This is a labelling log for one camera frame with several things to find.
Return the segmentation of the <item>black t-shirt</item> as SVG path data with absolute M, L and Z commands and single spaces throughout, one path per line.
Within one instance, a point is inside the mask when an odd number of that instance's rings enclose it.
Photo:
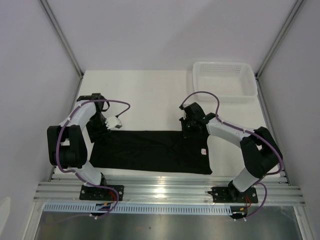
M 207 135 L 181 131 L 110 131 L 90 156 L 96 168 L 210 175 Z

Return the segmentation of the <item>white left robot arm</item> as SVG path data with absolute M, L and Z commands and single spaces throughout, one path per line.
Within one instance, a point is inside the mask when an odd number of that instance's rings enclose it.
M 97 200 L 108 196 L 109 188 L 103 173 L 90 163 L 90 153 L 84 134 L 89 142 L 106 134 L 109 129 L 103 116 L 105 97 L 101 93 L 82 95 L 72 112 L 59 125 L 47 129 L 49 161 L 63 173 L 75 173 Z

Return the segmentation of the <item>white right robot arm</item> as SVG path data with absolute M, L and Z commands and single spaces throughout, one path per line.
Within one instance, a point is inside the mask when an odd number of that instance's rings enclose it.
M 246 129 L 229 123 L 217 113 L 206 114 L 196 102 L 179 108 L 185 114 L 179 120 L 186 138 L 196 135 L 213 136 L 240 148 L 244 168 L 228 184 L 228 196 L 232 201 L 241 201 L 250 187 L 265 176 L 275 175 L 283 170 L 283 155 L 267 128 Z

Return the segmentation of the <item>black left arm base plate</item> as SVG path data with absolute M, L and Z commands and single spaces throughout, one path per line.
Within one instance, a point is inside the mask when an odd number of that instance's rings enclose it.
M 119 194 L 119 201 L 123 200 L 125 187 L 123 185 L 108 185 L 115 189 Z M 99 187 L 82 186 L 79 194 L 79 199 L 82 201 L 116 201 L 117 196 L 114 191 Z

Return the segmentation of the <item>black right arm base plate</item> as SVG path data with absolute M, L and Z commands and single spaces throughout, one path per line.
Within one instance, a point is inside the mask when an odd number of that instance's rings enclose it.
M 245 204 L 247 200 L 249 200 L 248 203 L 258 203 L 258 195 L 254 187 L 250 187 L 245 192 L 236 193 L 235 196 L 229 193 L 229 188 L 226 186 L 212 187 L 207 193 L 212 196 L 214 203 Z

